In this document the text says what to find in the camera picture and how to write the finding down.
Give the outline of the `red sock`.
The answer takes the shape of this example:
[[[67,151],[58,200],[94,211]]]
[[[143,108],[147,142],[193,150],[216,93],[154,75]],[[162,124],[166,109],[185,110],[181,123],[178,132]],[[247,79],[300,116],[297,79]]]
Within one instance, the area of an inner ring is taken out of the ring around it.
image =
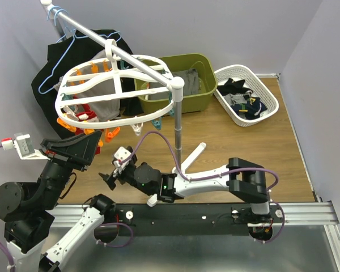
[[[98,119],[96,113],[93,112],[93,111],[78,113],[78,114],[76,114],[76,116],[79,118],[79,121],[83,121],[83,122],[99,122],[99,119]],[[75,135],[78,135],[78,134],[81,134],[81,133],[90,134],[92,132],[94,132],[94,129],[81,129],[81,128],[77,128],[76,132],[75,132]]]
[[[81,114],[87,114],[90,115],[92,113],[92,110],[89,105],[87,104],[80,104],[75,106],[75,111],[74,113],[76,115],[81,115]]]

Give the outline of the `black white striped sock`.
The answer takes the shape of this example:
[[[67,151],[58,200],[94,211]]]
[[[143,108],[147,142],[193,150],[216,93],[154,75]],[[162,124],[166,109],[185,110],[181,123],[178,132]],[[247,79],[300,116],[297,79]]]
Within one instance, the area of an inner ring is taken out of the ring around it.
[[[237,95],[237,94],[241,94],[241,95],[246,95],[248,93],[248,91],[250,91],[251,93],[253,92],[251,89],[243,87],[243,86],[236,86],[236,85],[222,85],[222,86],[218,86],[217,90],[219,91],[219,93],[222,96],[228,95],[228,94],[232,94],[232,95]]]

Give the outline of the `navy yellow patterned sock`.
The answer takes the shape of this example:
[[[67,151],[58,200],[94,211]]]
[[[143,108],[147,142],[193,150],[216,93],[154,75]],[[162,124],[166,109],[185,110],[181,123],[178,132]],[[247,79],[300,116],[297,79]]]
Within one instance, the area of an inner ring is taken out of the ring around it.
[[[264,111],[267,111],[266,105],[261,101],[261,99],[259,97],[251,97],[250,96],[247,100],[247,103],[254,106],[254,108],[256,110],[256,113],[254,115],[247,114],[247,113],[246,114],[241,113],[248,120],[254,120],[254,119],[260,118],[261,113],[264,112]]]

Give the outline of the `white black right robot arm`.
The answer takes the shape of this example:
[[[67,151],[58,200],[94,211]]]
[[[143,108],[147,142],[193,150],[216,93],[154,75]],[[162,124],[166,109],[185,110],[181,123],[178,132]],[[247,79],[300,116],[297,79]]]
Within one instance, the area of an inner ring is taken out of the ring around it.
[[[119,181],[148,195],[150,207],[159,201],[173,203],[199,193],[228,191],[250,204],[250,217],[262,222],[270,215],[266,172],[261,165],[240,158],[230,158],[228,164],[211,171],[191,174],[162,173],[147,163],[137,166],[131,160],[121,173],[113,171],[111,174],[99,173],[99,176],[111,190]]]

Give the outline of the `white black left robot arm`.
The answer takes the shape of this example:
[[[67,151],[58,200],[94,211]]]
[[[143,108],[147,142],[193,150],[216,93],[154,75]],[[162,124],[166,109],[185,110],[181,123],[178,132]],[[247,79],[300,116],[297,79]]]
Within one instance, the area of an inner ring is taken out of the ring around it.
[[[6,182],[0,186],[0,219],[5,222],[9,271],[63,271],[69,258],[101,224],[115,216],[115,203],[103,194],[92,197],[73,227],[42,253],[58,200],[75,170],[92,163],[102,132],[78,134],[66,139],[44,139],[39,154],[47,159],[36,182]]]

